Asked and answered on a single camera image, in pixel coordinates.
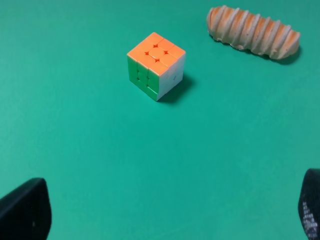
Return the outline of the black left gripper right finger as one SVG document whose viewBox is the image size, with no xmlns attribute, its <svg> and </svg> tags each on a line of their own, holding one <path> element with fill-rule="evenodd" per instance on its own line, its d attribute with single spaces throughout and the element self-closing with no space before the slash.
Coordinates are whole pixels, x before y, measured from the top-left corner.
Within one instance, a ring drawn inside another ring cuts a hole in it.
<svg viewBox="0 0 320 240">
<path fill-rule="evenodd" d="M 309 240 L 320 239 L 320 169 L 309 168 L 303 178 L 298 214 Z"/>
</svg>

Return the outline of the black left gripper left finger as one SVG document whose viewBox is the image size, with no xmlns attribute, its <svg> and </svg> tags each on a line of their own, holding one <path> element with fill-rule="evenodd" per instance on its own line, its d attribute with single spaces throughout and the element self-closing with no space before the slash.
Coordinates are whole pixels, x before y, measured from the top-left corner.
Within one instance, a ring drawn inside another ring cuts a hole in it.
<svg viewBox="0 0 320 240">
<path fill-rule="evenodd" d="M 34 177 L 0 199 L 2 240 L 46 240 L 52 225 L 47 182 Z"/>
</svg>

